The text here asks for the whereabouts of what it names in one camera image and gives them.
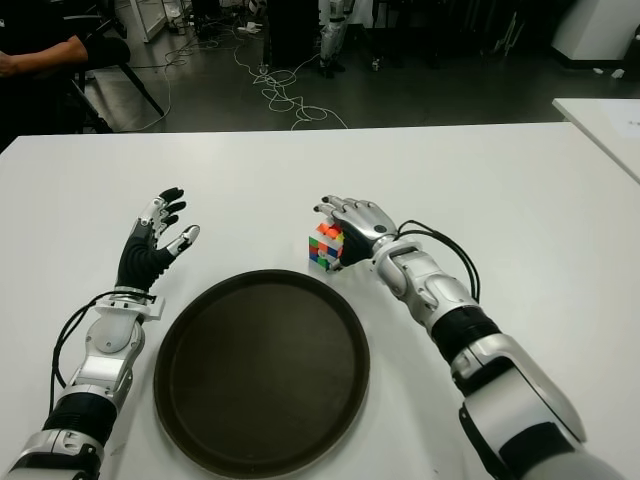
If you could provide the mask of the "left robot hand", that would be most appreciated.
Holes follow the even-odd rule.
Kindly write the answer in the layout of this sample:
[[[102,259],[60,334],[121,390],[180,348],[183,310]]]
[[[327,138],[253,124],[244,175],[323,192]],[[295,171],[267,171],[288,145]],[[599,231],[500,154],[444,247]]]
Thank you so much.
[[[179,220],[186,208],[184,190],[173,187],[153,198],[135,220],[120,256],[115,289],[148,293],[177,257],[189,249],[200,234],[191,225],[165,246],[158,241]]]

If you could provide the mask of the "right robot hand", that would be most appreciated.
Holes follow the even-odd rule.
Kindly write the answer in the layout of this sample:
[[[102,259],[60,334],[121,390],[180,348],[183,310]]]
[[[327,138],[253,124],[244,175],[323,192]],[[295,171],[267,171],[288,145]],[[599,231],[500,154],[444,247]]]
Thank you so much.
[[[369,200],[327,195],[313,210],[332,219],[344,235],[342,254],[329,264],[328,271],[372,259],[383,244],[393,241],[398,234],[394,221]]]

